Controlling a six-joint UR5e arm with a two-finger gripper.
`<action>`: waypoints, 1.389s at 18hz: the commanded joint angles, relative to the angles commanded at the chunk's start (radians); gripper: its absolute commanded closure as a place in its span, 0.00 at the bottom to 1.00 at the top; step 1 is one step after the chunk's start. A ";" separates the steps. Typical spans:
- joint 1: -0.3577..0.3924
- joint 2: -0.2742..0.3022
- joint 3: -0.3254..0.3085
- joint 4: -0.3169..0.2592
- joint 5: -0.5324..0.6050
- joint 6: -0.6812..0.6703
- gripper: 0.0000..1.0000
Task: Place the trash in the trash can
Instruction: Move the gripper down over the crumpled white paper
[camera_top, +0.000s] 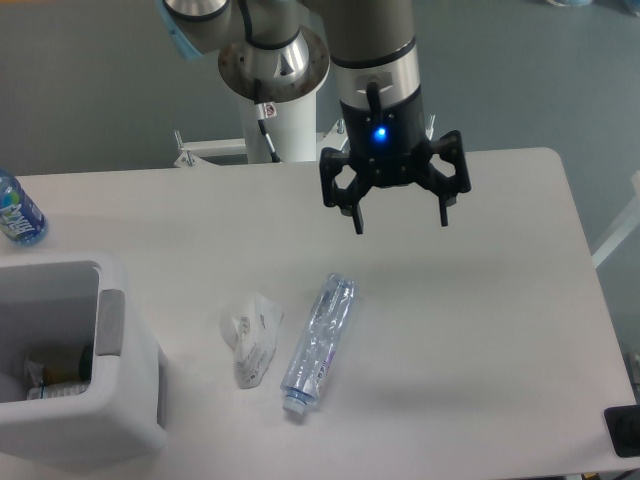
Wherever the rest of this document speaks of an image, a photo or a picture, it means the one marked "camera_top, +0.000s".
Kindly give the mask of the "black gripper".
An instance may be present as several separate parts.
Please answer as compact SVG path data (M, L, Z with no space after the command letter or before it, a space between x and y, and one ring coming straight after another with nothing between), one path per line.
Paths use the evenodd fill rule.
M350 152L321 150L319 172L324 206L338 207L364 232L360 200L372 187L389 188L416 183L438 198L440 223L449 225L448 209L459 194L471 191L462 134L452 130L434 141L425 133L422 96L411 95L383 110L380 123L368 111L341 105ZM348 166L354 177L342 188L336 178Z

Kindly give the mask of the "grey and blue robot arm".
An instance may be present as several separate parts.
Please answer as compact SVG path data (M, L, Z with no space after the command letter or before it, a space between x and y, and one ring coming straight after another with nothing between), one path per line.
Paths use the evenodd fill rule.
M187 58L213 52L241 100L253 163L317 161L325 206L363 227L372 188L417 184L441 211L471 188L462 138L428 135L413 9L408 1L161 1L161 19ZM346 130L318 147L313 113L287 112L337 83Z

